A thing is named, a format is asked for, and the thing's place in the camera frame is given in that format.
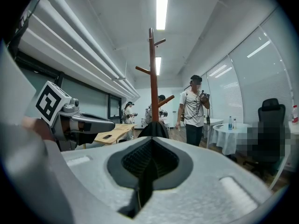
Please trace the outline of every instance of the black pants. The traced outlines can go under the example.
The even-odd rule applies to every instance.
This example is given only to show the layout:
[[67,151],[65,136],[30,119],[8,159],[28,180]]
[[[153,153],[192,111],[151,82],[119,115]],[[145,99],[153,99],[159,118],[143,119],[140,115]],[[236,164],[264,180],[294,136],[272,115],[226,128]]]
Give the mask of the black pants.
[[202,136],[202,127],[186,125],[187,144],[199,145]]

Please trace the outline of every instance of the black phone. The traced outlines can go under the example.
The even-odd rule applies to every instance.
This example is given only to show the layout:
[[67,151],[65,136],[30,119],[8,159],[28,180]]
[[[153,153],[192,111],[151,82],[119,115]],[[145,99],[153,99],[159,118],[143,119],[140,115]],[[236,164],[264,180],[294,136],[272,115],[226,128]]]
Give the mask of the black phone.
[[111,136],[112,136],[112,135],[108,134],[108,135],[106,135],[103,139],[104,139],[104,140],[107,140],[107,139],[109,139]]

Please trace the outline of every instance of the blue bottle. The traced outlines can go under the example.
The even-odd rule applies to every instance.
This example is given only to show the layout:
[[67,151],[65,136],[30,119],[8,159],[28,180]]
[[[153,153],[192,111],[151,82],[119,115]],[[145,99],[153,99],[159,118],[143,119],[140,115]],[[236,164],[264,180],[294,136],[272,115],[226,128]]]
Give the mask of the blue bottle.
[[228,120],[228,130],[232,130],[233,129],[233,121],[232,121],[232,117],[229,117]]

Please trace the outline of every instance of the bottle with red cap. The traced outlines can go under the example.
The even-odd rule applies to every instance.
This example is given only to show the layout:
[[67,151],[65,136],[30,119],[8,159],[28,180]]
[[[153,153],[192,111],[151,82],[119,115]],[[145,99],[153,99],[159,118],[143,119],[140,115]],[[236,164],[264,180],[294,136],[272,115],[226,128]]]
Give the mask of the bottle with red cap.
[[293,106],[292,116],[293,116],[293,119],[292,119],[293,124],[297,124],[298,123],[298,110],[297,110],[296,105]]

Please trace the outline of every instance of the white tablecloth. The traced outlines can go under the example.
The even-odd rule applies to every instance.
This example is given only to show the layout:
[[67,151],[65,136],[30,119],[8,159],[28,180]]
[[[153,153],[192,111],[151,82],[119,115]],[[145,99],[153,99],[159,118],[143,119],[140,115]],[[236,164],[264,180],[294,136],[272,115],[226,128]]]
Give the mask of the white tablecloth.
[[228,130],[228,123],[223,124],[221,128],[213,126],[209,144],[216,143],[216,146],[222,148],[224,155],[234,154],[237,145],[247,144],[247,124],[237,123],[237,129]]

